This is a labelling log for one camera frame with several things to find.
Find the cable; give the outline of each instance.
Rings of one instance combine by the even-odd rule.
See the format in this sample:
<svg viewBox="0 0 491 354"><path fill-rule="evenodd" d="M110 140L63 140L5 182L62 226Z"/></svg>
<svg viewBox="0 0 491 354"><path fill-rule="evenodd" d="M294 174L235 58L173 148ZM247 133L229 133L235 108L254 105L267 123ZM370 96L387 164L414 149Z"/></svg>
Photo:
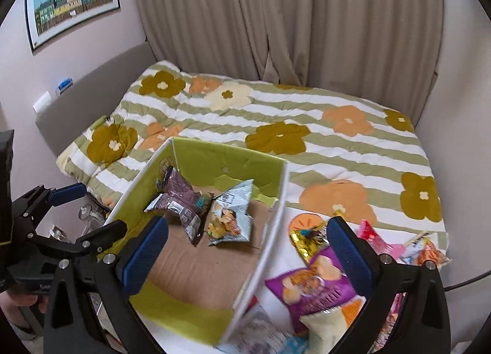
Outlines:
<svg viewBox="0 0 491 354"><path fill-rule="evenodd" d="M461 282L461 283L458 283L457 285L452 285L452 286L447 286L446 288L443 288L443 290L445 292L450 292L451 290L454 290L454 289L457 289L457 288L461 288L463 286L467 286L467 285L470 285L471 283L474 283L474 282L477 282L481 279L484 279L486 278L487 276L490 276L491 275L491 270L485 272L485 273L482 273L481 275L475 277L475 278L472 278L472 279L469 279L465 282Z"/></svg>

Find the beige curtain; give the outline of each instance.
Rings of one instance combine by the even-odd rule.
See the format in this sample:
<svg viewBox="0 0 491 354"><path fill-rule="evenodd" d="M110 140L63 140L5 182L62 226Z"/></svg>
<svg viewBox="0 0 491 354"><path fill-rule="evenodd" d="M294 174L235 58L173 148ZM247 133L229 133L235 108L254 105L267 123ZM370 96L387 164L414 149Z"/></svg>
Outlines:
<svg viewBox="0 0 491 354"><path fill-rule="evenodd" d="M443 0L137 0L155 55L186 71L327 88L419 119Z"/></svg>

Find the metal bolt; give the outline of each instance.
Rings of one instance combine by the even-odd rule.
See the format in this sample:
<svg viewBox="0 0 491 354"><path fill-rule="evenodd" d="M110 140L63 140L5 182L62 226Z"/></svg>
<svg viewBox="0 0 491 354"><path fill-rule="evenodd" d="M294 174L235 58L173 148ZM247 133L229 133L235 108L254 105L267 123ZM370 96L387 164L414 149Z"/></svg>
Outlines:
<svg viewBox="0 0 491 354"><path fill-rule="evenodd" d="M392 259L392 257L391 257L391 256L389 256L389 255L388 255L388 254L386 254L386 253L382 253L382 254L379 256L379 258L380 258L380 261L382 261L382 263L384 263L384 264L390 264L390 263L392 263L392 261L394 261L394 260Z"/></svg>
<svg viewBox="0 0 491 354"><path fill-rule="evenodd" d="M431 260L425 261L425 265L428 270L434 270L436 268L436 264Z"/></svg>
<svg viewBox="0 0 491 354"><path fill-rule="evenodd" d="M64 258L63 260L61 260L58 263L58 267L60 267L62 270L64 270L65 268L67 268L69 265L70 265L70 260L68 260L66 258Z"/></svg>
<svg viewBox="0 0 491 354"><path fill-rule="evenodd" d="M116 260L116 256L112 253L106 254L102 261L104 264L112 264Z"/></svg>

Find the bedspread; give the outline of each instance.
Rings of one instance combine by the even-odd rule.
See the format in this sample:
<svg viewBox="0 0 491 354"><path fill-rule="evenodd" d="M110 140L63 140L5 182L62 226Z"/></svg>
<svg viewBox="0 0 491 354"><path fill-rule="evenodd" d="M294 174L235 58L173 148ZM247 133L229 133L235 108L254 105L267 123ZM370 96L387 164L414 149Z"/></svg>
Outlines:
<svg viewBox="0 0 491 354"><path fill-rule="evenodd" d="M57 164L112 207L177 135L287 159L290 207L379 228L436 231L439 247L447 247L435 180L409 118L324 89L190 75L158 62Z"/></svg>

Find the headboard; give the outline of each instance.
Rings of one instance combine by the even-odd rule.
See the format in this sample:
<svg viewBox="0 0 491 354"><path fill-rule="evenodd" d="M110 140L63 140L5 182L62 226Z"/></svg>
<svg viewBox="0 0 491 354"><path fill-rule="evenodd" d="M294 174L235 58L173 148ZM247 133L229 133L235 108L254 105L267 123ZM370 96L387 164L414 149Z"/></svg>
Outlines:
<svg viewBox="0 0 491 354"><path fill-rule="evenodd" d="M140 74L156 62L148 42L133 47L81 78L36 117L36 125L55 155L87 127L111 114Z"/></svg>

